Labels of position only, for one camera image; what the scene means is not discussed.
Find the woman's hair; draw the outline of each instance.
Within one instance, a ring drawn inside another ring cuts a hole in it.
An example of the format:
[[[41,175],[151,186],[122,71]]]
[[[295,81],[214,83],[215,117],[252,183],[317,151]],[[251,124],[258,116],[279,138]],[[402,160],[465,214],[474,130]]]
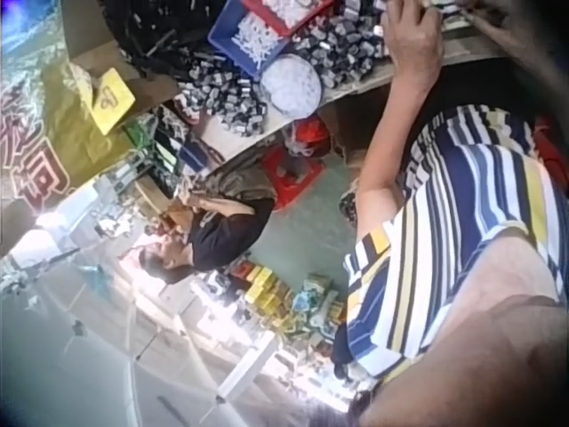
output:
[[[146,249],[139,252],[139,263],[149,276],[160,278],[167,285],[174,285],[194,272],[191,265],[167,269],[164,267],[164,260],[158,254],[151,253]]]

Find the woman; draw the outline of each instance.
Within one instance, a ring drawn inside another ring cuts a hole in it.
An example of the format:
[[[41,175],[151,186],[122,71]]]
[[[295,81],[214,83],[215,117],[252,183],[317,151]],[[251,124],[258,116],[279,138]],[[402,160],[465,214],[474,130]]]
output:
[[[140,266],[150,276],[172,285],[193,271],[227,266],[257,241],[275,207],[266,175],[257,169],[231,174],[219,189],[228,198],[184,197],[195,210],[185,238],[168,235],[140,251]]]
[[[495,27],[487,9],[469,19],[541,80],[566,125],[569,84],[538,44],[534,15],[513,0],[484,3],[514,27]],[[440,17],[389,0],[382,25],[395,75],[361,172],[346,266],[348,346],[383,385],[348,417],[328,411],[309,425],[569,425],[567,199],[525,121],[481,105],[438,114],[399,176],[439,77]]]

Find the striped shirt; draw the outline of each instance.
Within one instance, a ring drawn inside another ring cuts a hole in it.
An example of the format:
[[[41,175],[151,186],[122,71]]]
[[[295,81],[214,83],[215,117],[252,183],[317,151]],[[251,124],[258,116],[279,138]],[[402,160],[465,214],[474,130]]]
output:
[[[485,106],[441,113],[400,179],[404,207],[344,262],[349,347],[370,375],[389,379],[427,350],[477,257],[505,229],[529,237],[567,305],[569,204],[526,122]]]

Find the store shelf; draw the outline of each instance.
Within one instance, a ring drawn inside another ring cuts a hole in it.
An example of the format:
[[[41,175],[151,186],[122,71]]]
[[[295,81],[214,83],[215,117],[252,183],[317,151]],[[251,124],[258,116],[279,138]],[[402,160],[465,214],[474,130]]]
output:
[[[457,32],[469,31],[468,28],[454,29],[445,34],[445,65],[460,64],[475,60],[485,60],[501,56],[501,52],[489,41],[481,36],[458,36]],[[338,100],[349,94],[364,93],[389,83],[393,76],[391,64],[377,67],[365,81],[345,85],[342,88],[325,91],[322,105]],[[226,159],[226,162],[255,145],[282,127],[288,125],[290,119],[284,117],[269,106],[265,133],[248,138],[240,137],[227,131],[217,117],[212,117],[203,127],[199,136],[202,140],[217,149]]]

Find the tiled floor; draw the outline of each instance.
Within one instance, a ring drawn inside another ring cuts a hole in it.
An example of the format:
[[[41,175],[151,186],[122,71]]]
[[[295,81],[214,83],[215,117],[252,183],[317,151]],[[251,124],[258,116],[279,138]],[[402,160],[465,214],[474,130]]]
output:
[[[252,259],[271,268],[294,290],[315,272],[331,278],[345,294],[348,277],[342,262],[356,233],[341,216],[338,202],[349,187],[349,170],[336,156],[325,163],[316,182],[292,206],[273,213],[252,248]]]

